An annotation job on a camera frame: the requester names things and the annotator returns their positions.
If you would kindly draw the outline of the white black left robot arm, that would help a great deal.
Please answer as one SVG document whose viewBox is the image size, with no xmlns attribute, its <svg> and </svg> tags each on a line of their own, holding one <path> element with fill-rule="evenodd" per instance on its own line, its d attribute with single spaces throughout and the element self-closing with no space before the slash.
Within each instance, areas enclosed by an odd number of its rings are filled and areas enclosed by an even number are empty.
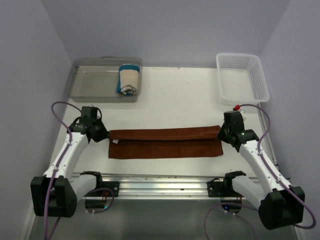
<svg viewBox="0 0 320 240">
<path fill-rule="evenodd" d="M 102 175 L 97 171 L 84 171 L 74 182 L 74 168 L 90 141 L 107 139 L 109 132 L 100 118 L 78 117 L 67 129 L 65 142 L 55 161 L 43 176 L 30 183 L 33 209 L 36 216 L 70 218 L 77 203 L 87 193 L 103 193 Z"/>
</svg>

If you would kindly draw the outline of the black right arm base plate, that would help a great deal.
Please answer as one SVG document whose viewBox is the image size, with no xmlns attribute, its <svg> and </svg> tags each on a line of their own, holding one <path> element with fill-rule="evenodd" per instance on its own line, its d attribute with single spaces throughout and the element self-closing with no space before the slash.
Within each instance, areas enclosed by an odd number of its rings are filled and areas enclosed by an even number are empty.
<svg viewBox="0 0 320 240">
<path fill-rule="evenodd" d="M 237 192 L 227 189 L 219 178 L 208 181 L 206 185 L 209 198 L 237 198 L 240 196 Z"/>
</svg>

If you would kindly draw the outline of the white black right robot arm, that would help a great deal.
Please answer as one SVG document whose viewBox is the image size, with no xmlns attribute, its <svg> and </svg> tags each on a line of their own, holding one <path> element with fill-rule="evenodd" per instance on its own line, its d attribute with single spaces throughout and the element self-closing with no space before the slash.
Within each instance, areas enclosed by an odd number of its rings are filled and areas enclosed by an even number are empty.
<svg viewBox="0 0 320 240">
<path fill-rule="evenodd" d="M 258 210 L 259 218 L 268 230 L 301 223 L 304 191 L 301 187 L 293 187 L 276 169 L 265 151 L 258 148 L 255 132 L 245 130 L 241 123 L 223 123 L 217 138 L 236 149 L 260 182 L 257 185 L 243 171 L 229 172 L 223 179 L 223 192 L 231 197 L 237 193 L 245 197 Z"/>
</svg>

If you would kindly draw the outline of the rust orange towel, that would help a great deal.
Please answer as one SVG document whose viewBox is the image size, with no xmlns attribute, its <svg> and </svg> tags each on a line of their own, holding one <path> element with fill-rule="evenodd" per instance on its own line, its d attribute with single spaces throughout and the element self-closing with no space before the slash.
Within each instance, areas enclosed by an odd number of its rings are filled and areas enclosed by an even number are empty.
<svg viewBox="0 0 320 240">
<path fill-rule="evenodd" d="M 220 126 L 121 129 L 109 132 L 111 159 L 214 158 L 224 154 Z"/>
</svg>

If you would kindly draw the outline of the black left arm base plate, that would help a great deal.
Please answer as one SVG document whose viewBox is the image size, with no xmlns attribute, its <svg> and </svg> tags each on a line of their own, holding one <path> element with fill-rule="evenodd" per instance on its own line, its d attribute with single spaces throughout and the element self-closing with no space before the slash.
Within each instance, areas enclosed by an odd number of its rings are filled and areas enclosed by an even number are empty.
<svg viewBox="0 0 320 240">
<path fill-rule="evenodd" d="M 102 185 L 92 191 L 89 191 L 85 197 L 115 197 L 119 196 L 120 182 L 119 181 L 103 181 Z"/>
</svg>

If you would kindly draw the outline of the blue beige Doraemon towel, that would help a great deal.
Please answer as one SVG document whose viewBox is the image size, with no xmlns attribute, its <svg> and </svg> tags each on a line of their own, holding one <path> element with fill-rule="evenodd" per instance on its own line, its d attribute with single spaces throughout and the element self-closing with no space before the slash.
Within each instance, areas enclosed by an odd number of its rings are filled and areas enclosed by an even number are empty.
<svg viewBox="0 0 320 240">
<path fill-rule="evenodd" d="M 135 64 L 123 64 L 118 68 L 116 93 L 125 96 L 139 93 L 140 67 Z"/>
</svg>

